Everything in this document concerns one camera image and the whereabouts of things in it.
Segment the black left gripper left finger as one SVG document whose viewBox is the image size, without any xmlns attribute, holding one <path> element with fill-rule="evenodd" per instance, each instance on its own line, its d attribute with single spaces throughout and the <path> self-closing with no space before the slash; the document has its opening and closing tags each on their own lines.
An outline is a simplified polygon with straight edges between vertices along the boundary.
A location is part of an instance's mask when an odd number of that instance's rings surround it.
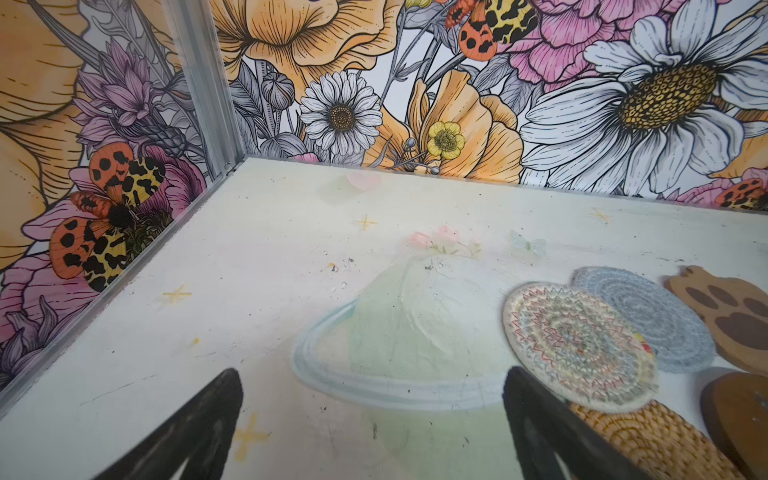
<svg viewBox="0 0 768 480">
<path fill-rule="evenodd" d="M 219 479 L 244 393 L 237 370 L 223 370 L 99 479 Z"/>
</svg>

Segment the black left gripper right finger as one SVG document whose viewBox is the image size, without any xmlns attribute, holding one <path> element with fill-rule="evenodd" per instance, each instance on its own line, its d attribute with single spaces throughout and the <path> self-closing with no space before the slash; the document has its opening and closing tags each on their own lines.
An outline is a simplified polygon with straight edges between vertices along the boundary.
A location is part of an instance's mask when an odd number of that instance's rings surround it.
<svg viewBox="0 0 768 480">
<path fill-rule="evenodd" d="M 503 404 L 525 479 L 647 479 L 524 368 L 506 376 Z"/>
</svg>

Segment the multicolour woven round coaster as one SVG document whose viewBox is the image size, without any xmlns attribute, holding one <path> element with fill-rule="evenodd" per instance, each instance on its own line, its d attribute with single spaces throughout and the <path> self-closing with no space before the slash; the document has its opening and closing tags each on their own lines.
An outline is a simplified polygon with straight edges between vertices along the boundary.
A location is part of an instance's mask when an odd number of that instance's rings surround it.
<svg viewBox="0 0 768 480">
<path fill-rule="evenodd" d="M 502 322 L 521 365 L 569 402 L 627 413 L 643 408 L 658 390 L 657 360 L 644 337 L 583 290 L 524 284 L 505 300 Z"/>
</svg>

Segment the rattan wicker round coaster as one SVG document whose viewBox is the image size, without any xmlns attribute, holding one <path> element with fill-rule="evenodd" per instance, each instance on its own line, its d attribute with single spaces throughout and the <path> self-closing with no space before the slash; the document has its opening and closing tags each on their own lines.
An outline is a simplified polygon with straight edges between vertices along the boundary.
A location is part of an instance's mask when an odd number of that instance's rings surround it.
<svg viewBox="0 0 768 480">
<path fill-rule="evenodd" d="M 739 468 L 700 430 L 653 400 L 630 413 L 569 409 L 653 479 L 742 479 Z"/>
</svg>

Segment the grey-blue woven round coaster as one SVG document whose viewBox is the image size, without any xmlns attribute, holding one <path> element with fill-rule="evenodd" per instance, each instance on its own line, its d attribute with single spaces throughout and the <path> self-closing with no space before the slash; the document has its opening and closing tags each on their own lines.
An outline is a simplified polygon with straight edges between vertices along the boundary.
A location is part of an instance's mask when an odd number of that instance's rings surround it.
<svg viewBox="0 0 768 480">
<path fill-rule="evenodd" d="M 576 270 L 571 284 L 619 312 L 644 337 L 659 370 L 694 373 L 712 364 L 716 346 L 708 328 L 661 285 L 627 270 L 598 266 Z"/>
</svg>

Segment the scratched brown wooden round coaster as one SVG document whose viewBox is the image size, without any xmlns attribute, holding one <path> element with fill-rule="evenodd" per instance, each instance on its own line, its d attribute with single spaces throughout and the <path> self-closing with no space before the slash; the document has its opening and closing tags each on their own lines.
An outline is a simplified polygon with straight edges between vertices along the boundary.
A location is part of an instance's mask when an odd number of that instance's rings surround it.
<svg viewBox="0 0 768 480">
<path fill-rule="evenodd" d="M 700 408 L 713 443 L 747 479 L 766 479 L 767 378 L 723 375 L 704 387 Z"/>
</svg>

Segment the cork paw print coaster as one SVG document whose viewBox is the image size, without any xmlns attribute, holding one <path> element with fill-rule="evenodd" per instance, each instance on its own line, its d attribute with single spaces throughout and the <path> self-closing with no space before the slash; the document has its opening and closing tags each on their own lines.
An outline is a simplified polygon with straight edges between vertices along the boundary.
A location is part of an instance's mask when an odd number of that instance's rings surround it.
<svg viewBox="0 0 768 480">
<path fill-rule="evenodd" d="M 738 278 L 684 267 L 665 288 L 691 308 L 712 335 L 718 354 L 751 373 L 767 374 L 767 294 Z"/>
</svg>

